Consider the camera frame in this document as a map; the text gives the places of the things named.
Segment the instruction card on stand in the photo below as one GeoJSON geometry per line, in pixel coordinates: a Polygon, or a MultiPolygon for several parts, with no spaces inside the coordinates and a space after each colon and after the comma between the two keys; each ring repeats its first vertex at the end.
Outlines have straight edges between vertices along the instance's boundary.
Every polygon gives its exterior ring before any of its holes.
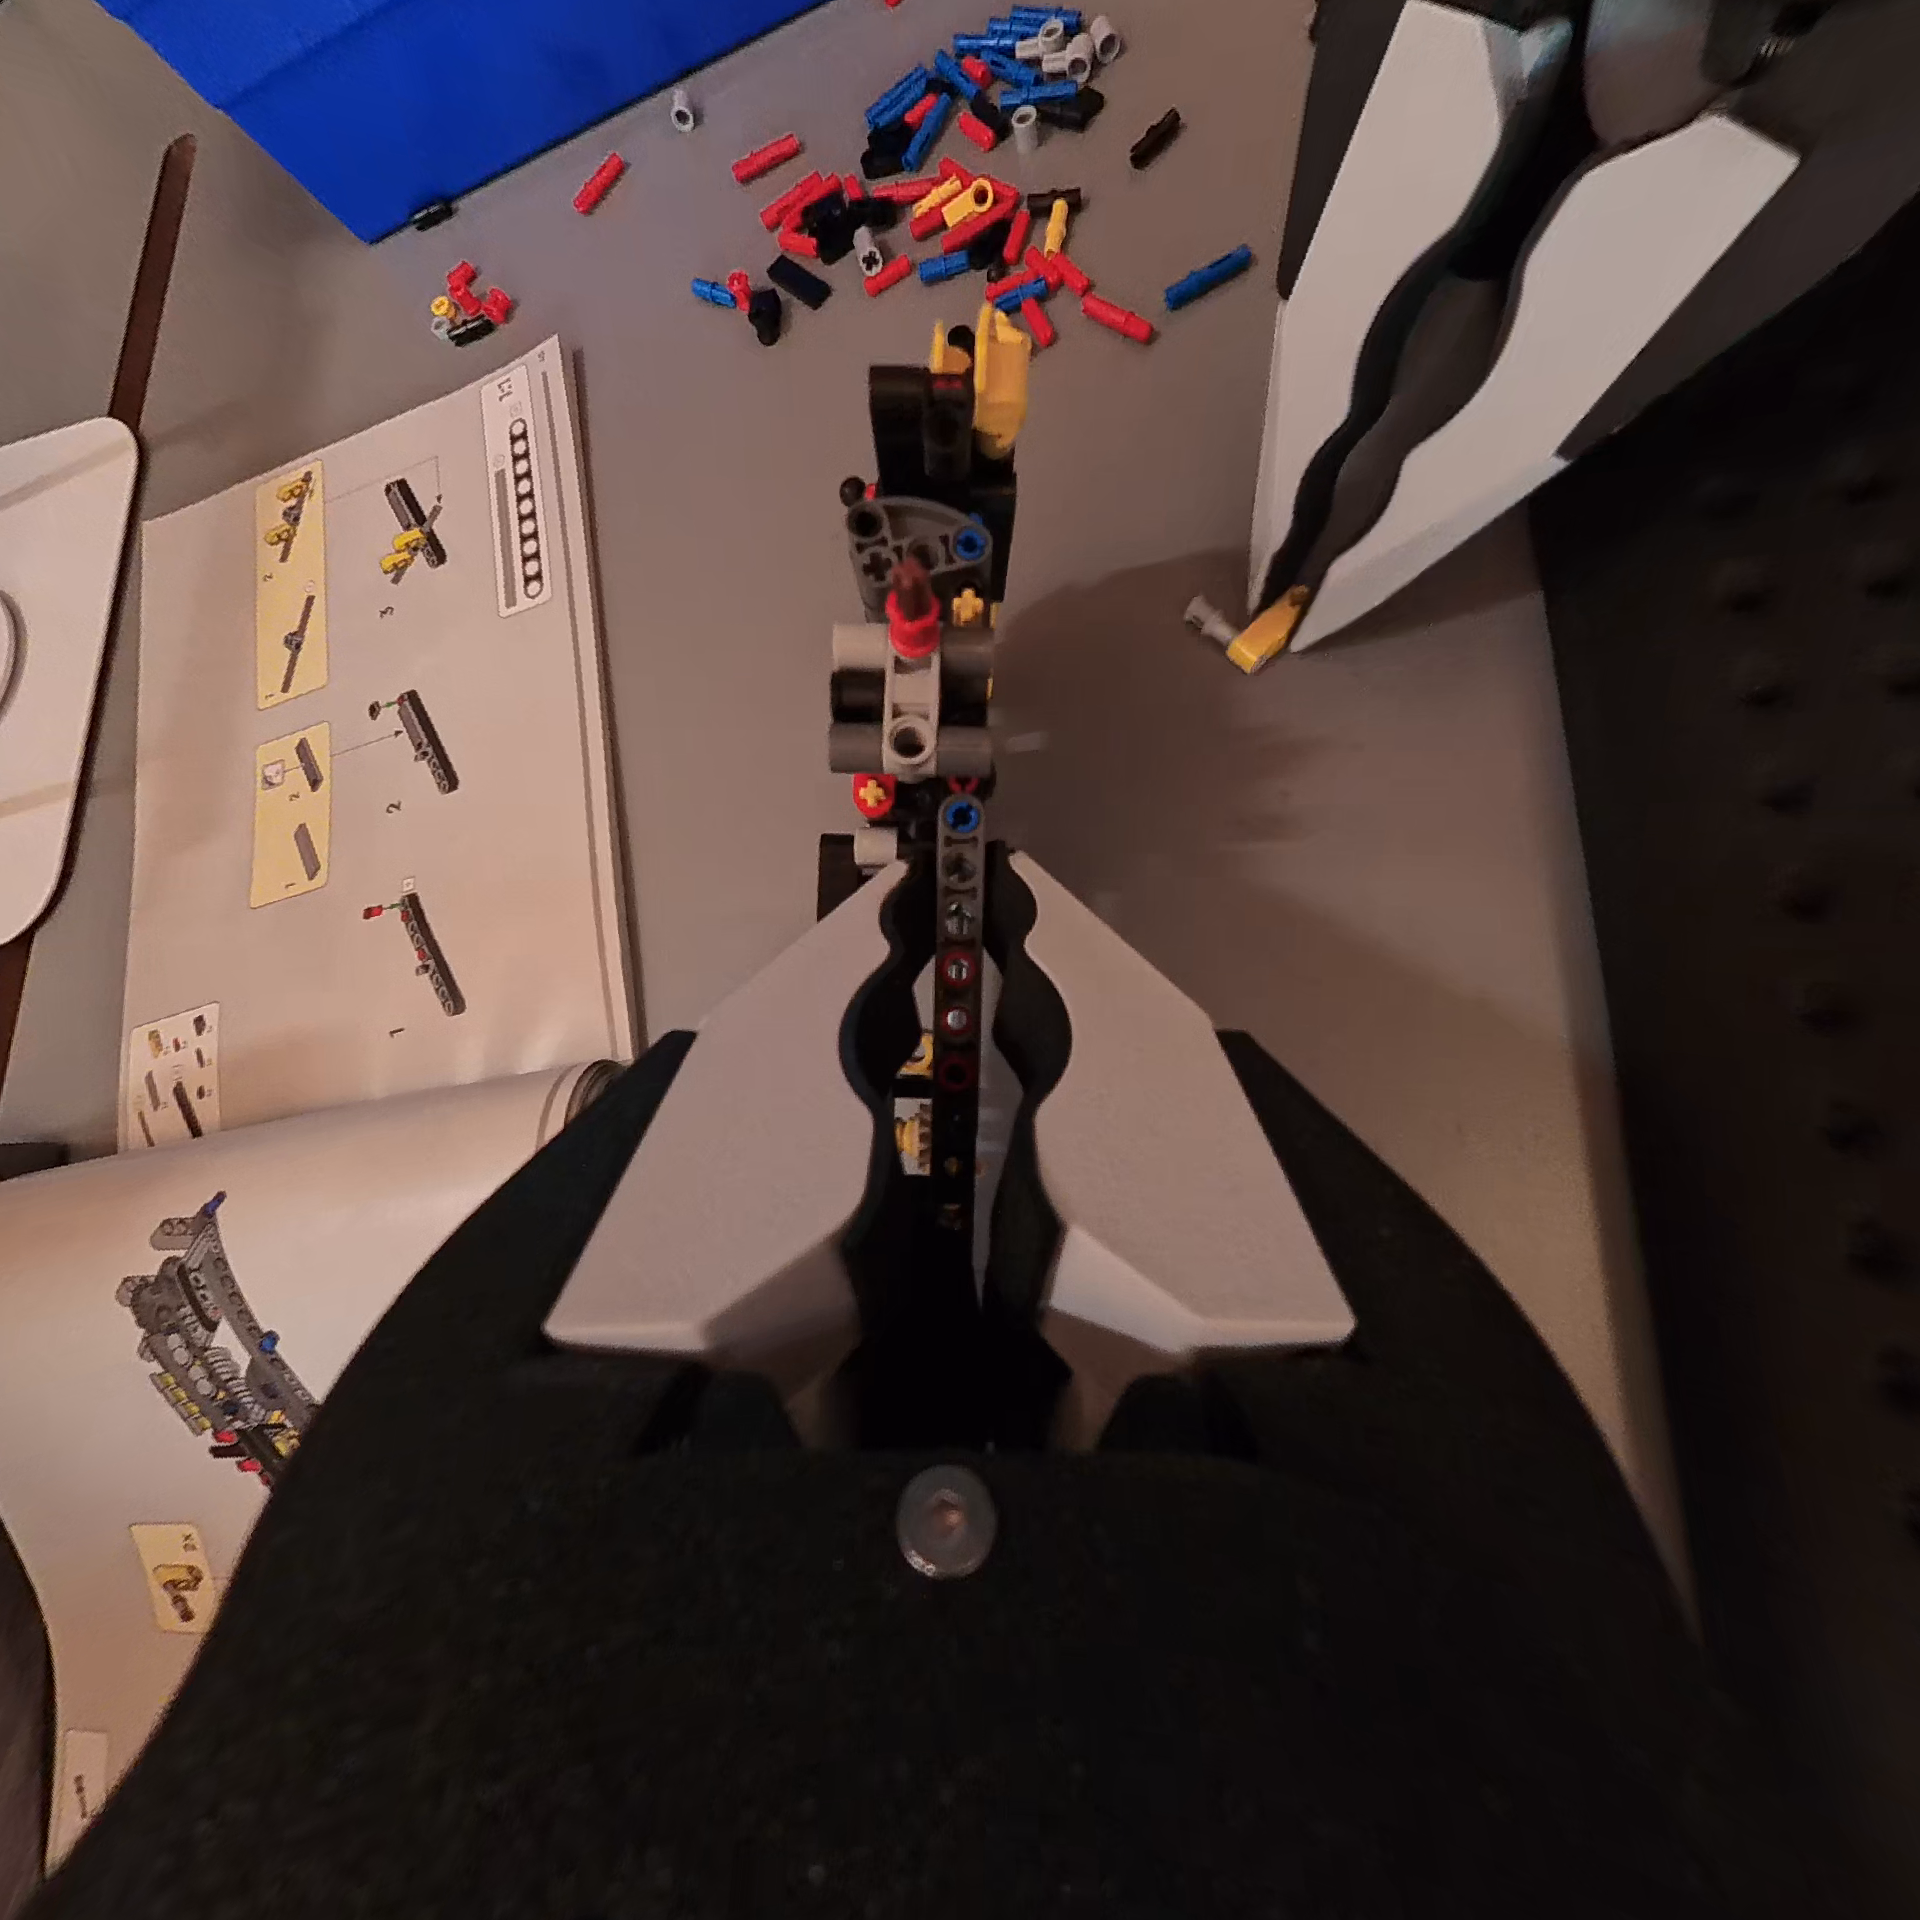
{"type": "Polygon", "coordinates": [[[2,943],[60,885],[134,480],[107,416],[2,447],[2,943]]]}

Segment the scatter of small lego pins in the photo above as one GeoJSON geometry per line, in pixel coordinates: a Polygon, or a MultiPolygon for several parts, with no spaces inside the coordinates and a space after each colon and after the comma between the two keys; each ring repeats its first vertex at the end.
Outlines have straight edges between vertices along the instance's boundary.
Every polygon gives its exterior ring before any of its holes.
{"type": "Polygon", "coordinates": [[[979,278],[986,318],[1006,318],[1034,347],[1056,328],[1057,294],[1133,342],[1155,326],[1095,294],[1069,258],[1069,234],[1090,194],[1082,183],[1030,183],[1016,162],[1051,136],[1087,134],[1107,108],[1101,78],[1125,36],[1101,12],[1076,4],[1012,4],[897,78],[861,112],[861,152],[850,170],[800,169],[802,136],[783,132],[729,167],[741,187],[777,180],[757,208],[772,245],[766,270],[694,276],[691,295],[744,315],[763,344],[785,331],[785,307],[817,310],[826,276],[850,261],[858,285],[878,299],[909,282],[948,285],[979,278]]]}

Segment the lego car chassis model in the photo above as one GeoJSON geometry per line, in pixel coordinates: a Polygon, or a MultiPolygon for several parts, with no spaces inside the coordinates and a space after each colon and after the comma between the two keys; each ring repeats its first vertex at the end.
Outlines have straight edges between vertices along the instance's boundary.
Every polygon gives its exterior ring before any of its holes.
{"type": "Polygon", "coordinates": [[[995,300],[934,331],[918,365],[866,374],[875,472],[840,481],[859,620],[829,636],[828,764],[851,786],[850,851],[823,882],[893,860],[931,876],[920,1089],[900,1160],[935,1226],[971,1241],[984,1057],[992,655],[1018,507],[1034,344],[995,300]]]}

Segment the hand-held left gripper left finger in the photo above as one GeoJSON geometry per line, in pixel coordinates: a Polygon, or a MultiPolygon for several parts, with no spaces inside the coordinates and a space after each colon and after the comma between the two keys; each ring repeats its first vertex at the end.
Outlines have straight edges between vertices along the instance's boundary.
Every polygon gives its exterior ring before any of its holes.
{"type": "Polygon", "coordinates": [[[613,1189],[547,1334],[560,1346],[823,1373],[858,1340],[840,1255],[875,1117],[840,1054],[887,961],[893,861],[731,991],[696,1038],[613,1189]]]}

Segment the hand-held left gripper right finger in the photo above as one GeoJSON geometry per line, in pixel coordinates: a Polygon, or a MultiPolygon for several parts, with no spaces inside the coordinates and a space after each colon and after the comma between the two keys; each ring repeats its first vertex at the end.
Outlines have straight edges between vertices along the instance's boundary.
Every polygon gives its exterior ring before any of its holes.
{"type": "Polygon", "coordinates": [[[1012,1072],[986,1282],[1068,1400],[1356,1326],[1209,1015],[1030,854],[990,885],[1012,1072]]]}

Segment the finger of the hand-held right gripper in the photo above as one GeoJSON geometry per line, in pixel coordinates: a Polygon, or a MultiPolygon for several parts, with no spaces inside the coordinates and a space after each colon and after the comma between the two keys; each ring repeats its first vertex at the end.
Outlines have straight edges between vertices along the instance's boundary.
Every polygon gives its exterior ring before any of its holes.
{"type": "Polygon", "coordinates": [[[1575,52],[1537,4],[1329,4],[1284,230],[1249,606],[1311,595],[1421,314],[1537,145],[1575,52]]]}
{"type": "Polygon", "coordinates": [[[1378,606],[1570,464],[1563,443],[1800,167],[1705,112],[1581,169],[1522,254],[1502,349],[1418,443],[1378,522],[1322,578],[1290,648],[1378,606]]]}

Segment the lego instruction booklet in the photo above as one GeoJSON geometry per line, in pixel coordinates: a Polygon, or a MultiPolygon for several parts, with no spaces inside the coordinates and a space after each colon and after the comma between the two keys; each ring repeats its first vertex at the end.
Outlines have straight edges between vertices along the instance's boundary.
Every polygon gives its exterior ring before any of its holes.
{"type": "Polygon", "coordinates": [[[635,1051],[567,353],[141,528],[116,1150],[4,1179],[4,1881],[200,1651],[322,1395],[635,1051]]]}

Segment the blue plastic bin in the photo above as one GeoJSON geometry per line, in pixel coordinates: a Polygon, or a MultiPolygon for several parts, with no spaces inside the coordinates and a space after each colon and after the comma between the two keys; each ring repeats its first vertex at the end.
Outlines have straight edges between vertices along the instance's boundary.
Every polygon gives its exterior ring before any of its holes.
{"type": "Polygon", "coordinates": [[[356,236],[510,174],[810,3],[105,3],[356,236]]]}

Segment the yellow lego connector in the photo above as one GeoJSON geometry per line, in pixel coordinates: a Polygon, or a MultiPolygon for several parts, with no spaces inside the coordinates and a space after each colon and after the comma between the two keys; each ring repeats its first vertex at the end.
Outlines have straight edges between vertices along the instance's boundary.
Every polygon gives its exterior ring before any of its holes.
{"type": "Polygon", "coordinates": [[[1224,648],[1224,658],[1251,675],[1279,658],[1300,627],[1316,587],[1298,582],[1265,604],[1224,648]]]}

